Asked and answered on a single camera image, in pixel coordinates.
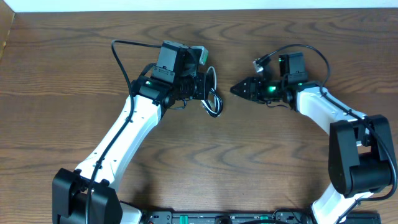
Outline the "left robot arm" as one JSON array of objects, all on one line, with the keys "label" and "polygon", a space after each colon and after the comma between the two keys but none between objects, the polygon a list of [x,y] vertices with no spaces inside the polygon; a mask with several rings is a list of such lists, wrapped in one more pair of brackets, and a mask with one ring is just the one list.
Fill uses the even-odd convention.
[{"label": "left robot arm", "polygon": [[53,223],[139,223],[140,209],[118,199],[123,175],[139,146],[175,102],[200,100],[206,112],[218,117],[223,102],[216,93],[213,67],[203,73],[204,46],[170,40],[159,57],[136,80],[127,80],[129,96],[111,129],[75,170],[60,169],[52,182]]}]

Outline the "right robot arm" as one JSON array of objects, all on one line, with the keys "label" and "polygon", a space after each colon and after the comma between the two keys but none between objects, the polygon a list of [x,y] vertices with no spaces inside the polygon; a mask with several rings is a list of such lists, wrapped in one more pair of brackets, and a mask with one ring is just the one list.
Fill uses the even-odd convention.
[{"label": "right robot arm", "polygon": [[259,76],[245,78],[230,92],[270,108],[282,101],[329,136],[331,183],[301,223],[348,222],[349,212],[361,202],[390,198],[397,190],[397,162],[387,118],[353,110],[309,80],[301,52],[279,55],[280,80],[267,74],[270,60],[270,55],[256,59]]}]

